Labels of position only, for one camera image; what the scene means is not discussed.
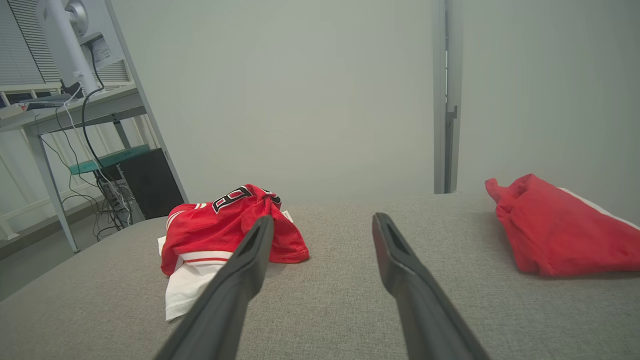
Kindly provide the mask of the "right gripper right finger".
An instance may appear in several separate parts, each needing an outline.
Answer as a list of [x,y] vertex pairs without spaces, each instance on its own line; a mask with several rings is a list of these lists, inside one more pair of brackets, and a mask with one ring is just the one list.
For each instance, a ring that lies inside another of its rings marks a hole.
[[410,360],[488,360],[490,357],[393,219],[372,217],[382,285],[397,303]]

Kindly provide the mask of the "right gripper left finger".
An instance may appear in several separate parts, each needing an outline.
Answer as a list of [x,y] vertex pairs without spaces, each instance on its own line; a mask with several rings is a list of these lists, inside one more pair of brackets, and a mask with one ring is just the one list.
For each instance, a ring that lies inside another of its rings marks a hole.
[[260,217],[183,317],[156,360],[234,360],[250,301],[263,286],[274,219]]

